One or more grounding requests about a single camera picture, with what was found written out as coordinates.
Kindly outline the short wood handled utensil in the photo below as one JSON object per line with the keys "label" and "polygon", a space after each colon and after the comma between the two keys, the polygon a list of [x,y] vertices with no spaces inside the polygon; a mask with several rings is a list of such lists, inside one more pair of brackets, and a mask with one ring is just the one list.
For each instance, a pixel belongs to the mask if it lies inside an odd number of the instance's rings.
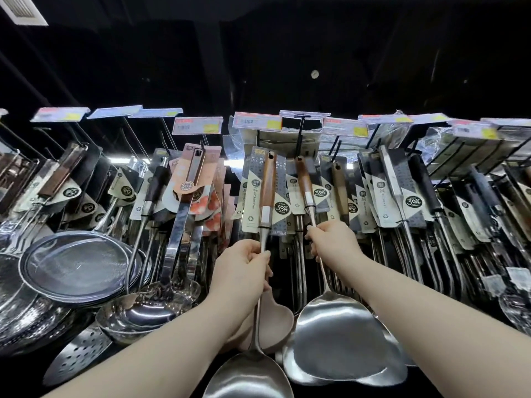
{"label": "short wood handled utensil", "polygon": [[349,194],[347,190],[347,183],[343,166],[333,161],[331,163],[332,180],[335,191],[335,202],[340,216],[340,220],[344,222],[347,227],[350,227],[350,213],[349,213]]}

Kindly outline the white ceiling vent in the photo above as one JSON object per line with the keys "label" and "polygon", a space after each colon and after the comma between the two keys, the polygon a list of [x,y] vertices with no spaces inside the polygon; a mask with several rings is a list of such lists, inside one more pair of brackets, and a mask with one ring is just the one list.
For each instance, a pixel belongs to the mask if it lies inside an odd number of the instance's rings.
{"label": "white ceiling vent", "polygon": [[0,0],[0,7],[18,26],[49,26],[32,0]]}

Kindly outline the black handled steel ladle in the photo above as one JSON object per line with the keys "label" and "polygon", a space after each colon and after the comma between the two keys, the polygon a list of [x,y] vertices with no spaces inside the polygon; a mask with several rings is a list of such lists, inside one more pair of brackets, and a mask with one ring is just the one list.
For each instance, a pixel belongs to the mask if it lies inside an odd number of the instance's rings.
{"label": "black handled steel ladle", "polygon": [[125,271],[125,294],[102,306],[96,314],[96,323],[109,338],[122,344],[131,344],[148,333],[162,327],[178,314],[175,292],[169,282],[158,283],[149,291],[131,292],[131,286],[143,285],[145,261],[136,264],[143,231],[152,217],[162,193],[169,169],[167,160],[156,167],[150,178],[141,209],[141,223]]}

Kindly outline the stack of perforated steel colanders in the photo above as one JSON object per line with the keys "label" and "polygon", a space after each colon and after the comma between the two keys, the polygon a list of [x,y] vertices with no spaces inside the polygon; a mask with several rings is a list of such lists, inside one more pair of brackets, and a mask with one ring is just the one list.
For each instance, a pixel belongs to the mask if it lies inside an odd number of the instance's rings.
{"label": "stack of perforated steel colanders", "polygon": [[18,263],[18,255],[0,253],[0,358],[45,346],[72,323],[72,309],[28,287]]}

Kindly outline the wood handled steel wok spatula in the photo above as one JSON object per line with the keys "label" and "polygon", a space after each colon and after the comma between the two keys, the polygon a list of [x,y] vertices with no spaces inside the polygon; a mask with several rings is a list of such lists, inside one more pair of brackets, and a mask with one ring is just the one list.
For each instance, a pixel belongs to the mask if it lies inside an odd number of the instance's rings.
{"label": "wood handled steel wok spatula", "polygon": [[[295,160],[298,183],[311,225],[316,225],[314,190],[304,158]],[[382,328],[366,306],[335,292],[328,282],[325,265],[318,258],[323,293],[308,302],[295,328],[293,352],[302,371],[334,381],[352,381],[380,373],[391,359],[391,349]],[[375,281],[382,266],[366,259],[352,278],[352,287],[365,294],[367,281]]]}

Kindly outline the perforated steel spatula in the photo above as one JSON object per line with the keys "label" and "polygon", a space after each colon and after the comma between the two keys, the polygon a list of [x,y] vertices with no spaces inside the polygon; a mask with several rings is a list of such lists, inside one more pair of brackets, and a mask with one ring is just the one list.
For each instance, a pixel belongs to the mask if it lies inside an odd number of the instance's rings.
{"label": "perforated steel spatula", "polygon": [[112,345],[112,340],[92,323],[70,341],[51,362],[43,375],[43,386],[63,384],[85,371]]}

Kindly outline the person's left hand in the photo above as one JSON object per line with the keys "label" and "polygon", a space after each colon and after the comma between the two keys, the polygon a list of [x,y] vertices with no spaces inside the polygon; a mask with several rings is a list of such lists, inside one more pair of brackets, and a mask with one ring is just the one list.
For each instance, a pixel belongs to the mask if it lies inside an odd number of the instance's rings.
{"label": "person's left hand", "polygon": [[245,301],[245,240],[228,247],[217,258],[205,302],[236,326],[247,318],[255,305]]}

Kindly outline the black handled steel utensil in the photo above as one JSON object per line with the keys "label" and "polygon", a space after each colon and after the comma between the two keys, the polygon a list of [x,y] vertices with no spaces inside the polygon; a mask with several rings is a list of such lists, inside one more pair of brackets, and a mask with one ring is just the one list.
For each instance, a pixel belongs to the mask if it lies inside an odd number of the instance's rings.
{"label": "black handled steel utensil", "polygon": [[433,234],[448,279],[449,295],[456,300],[461,300],[466,296],[466,282],[449,236],[443,205],[438,198],[421,156],[418,154],[411,155],[408,158],[408,164],[412,177],[426,201],[428,211],[434,218]]}

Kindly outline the wood handled steel ladle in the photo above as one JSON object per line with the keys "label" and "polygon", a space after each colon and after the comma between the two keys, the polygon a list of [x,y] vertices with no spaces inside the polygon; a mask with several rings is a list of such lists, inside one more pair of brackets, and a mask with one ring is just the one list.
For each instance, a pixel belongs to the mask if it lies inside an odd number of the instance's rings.
{"label": "wood handled steel ladle", "polygon": [[[265,158],[260,191],[259,235],[261,252],[266,249],[272,228],[276,187],[276,154]],[[294,398],[285,373],[260,345],[262,302],[257,301],[253,313],[253,332],[249,349],[230,358],[212,376],[202,398]]]}

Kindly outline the round steel mesh skimmer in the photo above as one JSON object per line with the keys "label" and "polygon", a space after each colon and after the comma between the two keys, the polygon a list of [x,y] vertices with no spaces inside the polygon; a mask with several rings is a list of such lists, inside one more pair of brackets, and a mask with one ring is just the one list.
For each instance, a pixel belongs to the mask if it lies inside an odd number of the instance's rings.
{"label": "round steel mesh skimmer", "polygon": [[93,231],[64,231],[34,242],[19,259],[23,282],[70,307],[95,307],[125,291],[132,248]]}

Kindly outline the person's right forearm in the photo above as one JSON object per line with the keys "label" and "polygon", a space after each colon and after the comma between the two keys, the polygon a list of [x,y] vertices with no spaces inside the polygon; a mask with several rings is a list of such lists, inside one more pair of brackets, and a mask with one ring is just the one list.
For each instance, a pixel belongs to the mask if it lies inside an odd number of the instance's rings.
{"label": "person's right forearm", "polygon": [[444,398],[531,398],[531,337],[367,258],[335,271]]}

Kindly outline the steel handled utensil dark card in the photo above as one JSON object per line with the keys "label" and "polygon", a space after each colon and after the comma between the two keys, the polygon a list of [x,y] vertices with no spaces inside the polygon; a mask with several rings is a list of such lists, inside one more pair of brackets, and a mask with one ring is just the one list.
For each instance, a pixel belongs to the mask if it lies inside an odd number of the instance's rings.
{"label": "steel handled utensil dark card", "polygon": [[424,284],[421,273],[421,261],[418,257],[408,217],[404,210],[404,194],[399,184],[397,174],[385,146],[373,148],[369,151],[369,168],[371,172],[373,201],[382,227],[401,229],[402,254],[406,263],[406,274]]}

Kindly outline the person's right hand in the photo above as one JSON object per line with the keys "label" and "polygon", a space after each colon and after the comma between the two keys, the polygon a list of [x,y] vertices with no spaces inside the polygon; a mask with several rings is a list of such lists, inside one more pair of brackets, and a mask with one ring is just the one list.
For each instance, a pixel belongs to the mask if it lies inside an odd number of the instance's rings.
{"label": "person's right hand", "polygon": [[364,255],[355,233],[340,220],[332,222],[332,263],[323,263],[331,269],[345,285],[352,286],[352,278],[367,257]]}

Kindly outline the row of hanging steel utensils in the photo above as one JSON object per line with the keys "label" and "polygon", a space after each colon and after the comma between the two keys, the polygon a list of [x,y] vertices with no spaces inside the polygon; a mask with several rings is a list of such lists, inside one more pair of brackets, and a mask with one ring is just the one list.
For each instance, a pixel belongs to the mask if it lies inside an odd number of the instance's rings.
{"label": "row of hanging steel utensils", "polygon": [[470,164],[428,184],[450,227],[464,300],[531,336],[531,252],[493,183]]}

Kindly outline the row of pink card utensils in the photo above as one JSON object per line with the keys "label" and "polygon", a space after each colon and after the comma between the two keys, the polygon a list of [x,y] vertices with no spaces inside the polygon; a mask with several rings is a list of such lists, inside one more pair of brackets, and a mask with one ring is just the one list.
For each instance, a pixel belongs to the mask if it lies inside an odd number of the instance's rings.
{"label": "row of pink card utensils", "polygon": [[236,212],[236,197],[231,195],[231,183],[224,183],[220,207],[203,223],[203,237],[217,242],[217,252],[221,254],[230,245]]}

